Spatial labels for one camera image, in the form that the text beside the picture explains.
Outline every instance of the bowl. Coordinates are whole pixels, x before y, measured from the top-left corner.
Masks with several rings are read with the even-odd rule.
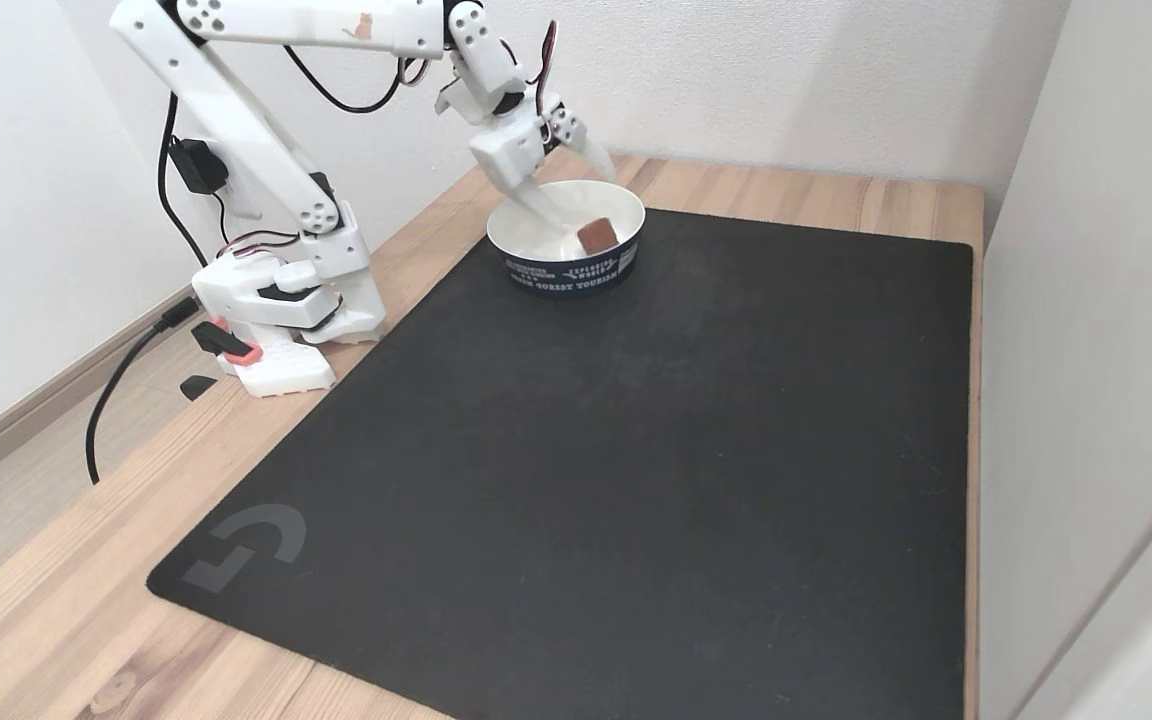
[[[488,218],[488,237],[502,255],[509,279],[522,290],[559,300],[589,297],[620,285],[639,252],[639,230],[646,220],[639,196],[599,181],[553,182],[540,190],[573,218],[609,219],[617,245],[585,255],[575,233],[559,236],[517,202],[506,199]]]

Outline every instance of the black mouse pad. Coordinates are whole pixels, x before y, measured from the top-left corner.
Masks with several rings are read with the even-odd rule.
[[[972,249],[643,233],[480,242],[147,586],[460,720],[962,717]]]

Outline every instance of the wooden desk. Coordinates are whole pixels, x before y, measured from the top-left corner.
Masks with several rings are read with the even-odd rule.
[[[980,256],[977,188],[622,156],[620,182],[652,209],[968,243],[975,271],[968,521],[967,700],[975,718]],[[585,177],[575,156],[541,181]],[[376,252],[394,323],[483,236],[500,200],[479,172]],[[333,347],[339,373],[366,347]],[[321,393],[252,400],[225,379],[0,568],[6,717],[442,717],[152,597],[147,571],[273,448]]]

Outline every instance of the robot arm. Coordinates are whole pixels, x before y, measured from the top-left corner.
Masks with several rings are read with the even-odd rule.
[[[210,332],[252,347],[247,356],[218,356],[257,396],[329,387],[334,376],[320,353],[294,340],[379,340],[385,310],[353,210],[211,41],[353,47],[430,61],[450,55],[456,81],[435,109],[456,109],[483,128],[470,150],[488,177],[559,232],[593,218],[568,217],[536,187],[532,174],[545,156],[564,143],[604,176],[614,174],[584,123],[544,92],[548,51],[547,69],[526,82],[479,0],[122,0],[109,25],[300,223],[297,252],[310,259],[229,253],[194,279],[218,323]]]

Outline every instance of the floor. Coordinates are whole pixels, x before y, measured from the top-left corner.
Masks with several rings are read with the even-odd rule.
[[[96,438],[103,473],[188,406],[179,385],[189,376],[218,377],[218,369],[198,350],[187,325],[137,359],[109,397]],[[0,562],[91,487],[83,433],[97,395],[0,462]]]

